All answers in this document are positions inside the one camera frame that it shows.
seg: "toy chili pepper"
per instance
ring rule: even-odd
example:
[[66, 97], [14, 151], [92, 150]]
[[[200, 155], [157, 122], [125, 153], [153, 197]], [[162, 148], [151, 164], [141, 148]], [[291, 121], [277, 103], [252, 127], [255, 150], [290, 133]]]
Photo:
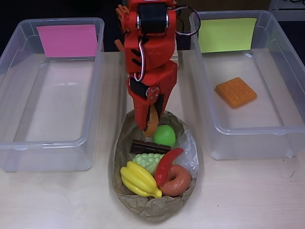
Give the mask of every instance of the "toy chili pepper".
[[154, 175], [158, 186], [164, 185], [167, 182], [167, 176], [172, 163], [181, 153], [183, 153], [183, 149], [181, 148], [172, 149], [162, 157]]

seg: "clear plastic container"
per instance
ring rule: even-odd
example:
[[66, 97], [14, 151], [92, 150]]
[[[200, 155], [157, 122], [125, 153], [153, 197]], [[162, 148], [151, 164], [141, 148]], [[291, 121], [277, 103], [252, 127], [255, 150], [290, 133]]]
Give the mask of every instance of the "clear plastic container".
[[[38, 26], [94, 24], [95, 57], [46, 58]], [[104, 22], [99, 18], [22, 21], [0, 58], [0, 168], [87, 170], [102, 105]]]
[[[305, 67], [268, 11], [200, 12], [201, 20], [257, 18], [252, 47], [244, 52], [201, 53], [191, 49], [202, 73], [196, 82], [205, 139], [215, 159], [296, 156], [305, 148]], [[190, 17], [192, 29], [198, 19]], [[214, 91], [219, 83], [242, 78], [257, 98], [237, 109]]]

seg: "yellow banana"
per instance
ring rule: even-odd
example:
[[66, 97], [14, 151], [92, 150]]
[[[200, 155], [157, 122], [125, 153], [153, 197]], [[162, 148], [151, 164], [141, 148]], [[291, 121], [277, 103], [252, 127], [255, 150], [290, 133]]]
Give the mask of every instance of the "yellow banana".
[[143, 166], [133, 161], [128, 161], [127, 168], [129, 168], [132, 172], [137, 174], [142, 180], [145, 180], [151, 186], [157, 186], [156, 180]]
[[143, 190], [139, 189], [138, 187], [134, 186], [132, 183], [130, 183], [126, 178], [122, 176], [122, 182], [123, 184], [135, 194], [138, 194], [141, 197], [151, 197], [152, 195], [150, 193], [144, 192]]
[[121, 168], [121, 175], [123, 184], [139, 196], [162, 197], [162, 191], [158, 189], [153, 176], [141, 165], [129, 161], [127, 167]]

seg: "table surface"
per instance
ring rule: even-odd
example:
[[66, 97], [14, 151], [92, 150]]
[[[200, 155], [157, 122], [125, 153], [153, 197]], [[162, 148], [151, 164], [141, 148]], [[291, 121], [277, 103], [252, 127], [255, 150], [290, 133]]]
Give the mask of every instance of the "table surface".
[[[189, 59], [187, 52], [180, 52], [179, 58]], [[104, 57], [95, 165], [79, 172], [1, 171], [1, 229], [304, 228], [305, 154], [269, 160], [212, 159], [198, 130], [196, 102], [183, 92], [192, 89], [187, 72], [191, 66], [183, 62], [167, 109], [186, 122], [197, 141], [201, 167], [196, 188], [185, 206], [160, 224], [130, 213], [112, 189], [109, 158], [132, 103], [125, 88], [123, 55], [105, 53]]]

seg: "yellow sticky note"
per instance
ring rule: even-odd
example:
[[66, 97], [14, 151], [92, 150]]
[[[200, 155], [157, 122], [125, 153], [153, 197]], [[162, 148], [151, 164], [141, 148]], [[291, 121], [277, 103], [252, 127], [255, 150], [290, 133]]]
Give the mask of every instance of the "yellow sticky note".
[[202, 20], [201, 52], [250, 50], [256, 18]]

